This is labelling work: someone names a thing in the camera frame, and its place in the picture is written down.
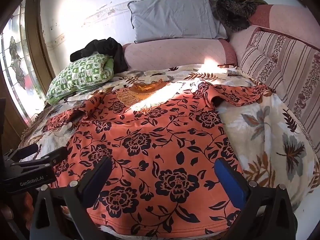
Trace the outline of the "grey pillow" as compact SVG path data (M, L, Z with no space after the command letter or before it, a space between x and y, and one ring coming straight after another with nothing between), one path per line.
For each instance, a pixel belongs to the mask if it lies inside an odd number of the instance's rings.
M210 0L140 0L127 6L137 43L171 38L227 39Z

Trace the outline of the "dark furry garment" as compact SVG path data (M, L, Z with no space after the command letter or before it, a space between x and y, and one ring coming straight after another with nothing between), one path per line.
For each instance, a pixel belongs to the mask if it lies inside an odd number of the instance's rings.
M249 18L255 13L257 3L250 0L217 0L216 13L232 32L247 29L251 24Z

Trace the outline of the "green white patterned pillow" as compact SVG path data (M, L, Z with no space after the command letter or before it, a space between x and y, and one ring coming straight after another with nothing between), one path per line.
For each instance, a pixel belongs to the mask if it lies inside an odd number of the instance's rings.
M56 76L46 94L46 102L54 105L74 92L106 83L114 76L113 59L94 53L70 63Z

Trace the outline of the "pink bolster cushion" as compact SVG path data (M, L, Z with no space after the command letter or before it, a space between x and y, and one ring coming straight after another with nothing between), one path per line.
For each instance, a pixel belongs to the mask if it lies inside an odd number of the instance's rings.
M130 70L162 70L188 64L213 62L237 64L233 47L226 40L173 38L123 46Z

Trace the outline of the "orange black floral garment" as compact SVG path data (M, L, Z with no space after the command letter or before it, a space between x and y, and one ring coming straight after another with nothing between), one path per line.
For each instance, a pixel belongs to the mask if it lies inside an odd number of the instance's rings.
M142 112L119 92L100 93L50 118L44 131L76 123L68 157L55 168L55 187L81 179L103 157L111 175L88 213L121 235L195 237L228 229L239 214L214 172L224 158L240 171L216 107L258 101L265 85L232 87L197 82Z

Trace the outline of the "pink folded quilt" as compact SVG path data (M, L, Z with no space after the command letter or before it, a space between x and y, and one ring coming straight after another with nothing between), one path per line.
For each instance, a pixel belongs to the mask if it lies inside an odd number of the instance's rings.
M257 31L266 31L293 38L319 50L319 24L312 13L291 5L260 5L249 18L250 26L232 33L229 44L233 47L237 62L241 63L246 48Z

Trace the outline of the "black clothing pile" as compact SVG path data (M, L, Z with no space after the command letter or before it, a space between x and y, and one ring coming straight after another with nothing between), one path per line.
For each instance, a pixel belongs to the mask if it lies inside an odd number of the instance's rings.
M70 61L74 62L91 56L95 52L112 57L114 74L122 73L129 69L124 57L123 46L111 37L89 42L84 48L71 53Z

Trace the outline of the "stained glass window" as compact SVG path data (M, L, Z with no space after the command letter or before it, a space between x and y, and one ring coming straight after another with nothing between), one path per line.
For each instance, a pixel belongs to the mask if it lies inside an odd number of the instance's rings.
M44 109L45 96L31 62L25 31L25 0L1 32L1 68L10 96L30 126Z

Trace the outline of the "striped floral quilt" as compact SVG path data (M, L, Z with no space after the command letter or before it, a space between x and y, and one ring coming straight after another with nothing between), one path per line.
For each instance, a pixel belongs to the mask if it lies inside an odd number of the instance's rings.
M276 90L303 124L319 154L319 50L259 30L244 52L240 69Z

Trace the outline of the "leaf-pattern fleece blanket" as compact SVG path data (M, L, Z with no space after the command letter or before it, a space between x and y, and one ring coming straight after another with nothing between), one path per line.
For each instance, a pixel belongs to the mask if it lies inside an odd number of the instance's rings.
M170 99L180 88L191 88L197 82L232 87L264 85L231 66L219 68L191 64L165 70L123 72L103 85L75 93L46 107L32 126L24 131L20 146L38 145L39 149L31 155L31 160L40 159L62 146L67 147L75 133L76 123L69 122L58 129L44 131L46 122L100 93L119 92L124 105L146 112ZM263 96L250 105L236 108L221 102L216 110L235 148L240 165L238 172L259 186L284 184L291 204L297 207L308 193L319 186L319 157L303 124L275 90L266 87ZM121 235L106 226L97 226L122 239L195 239L216 237L227 230L195 237L162 238Z

